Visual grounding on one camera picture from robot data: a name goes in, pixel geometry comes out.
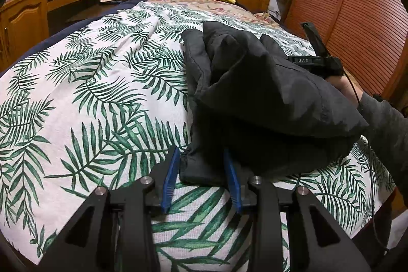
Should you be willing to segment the person right hand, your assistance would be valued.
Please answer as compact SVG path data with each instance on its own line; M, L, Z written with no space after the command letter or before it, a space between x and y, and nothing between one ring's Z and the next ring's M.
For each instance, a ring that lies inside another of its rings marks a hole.
M337 88L355 107L360 105L363 90L357 82L349 79L346 75L331 76L326 80Z

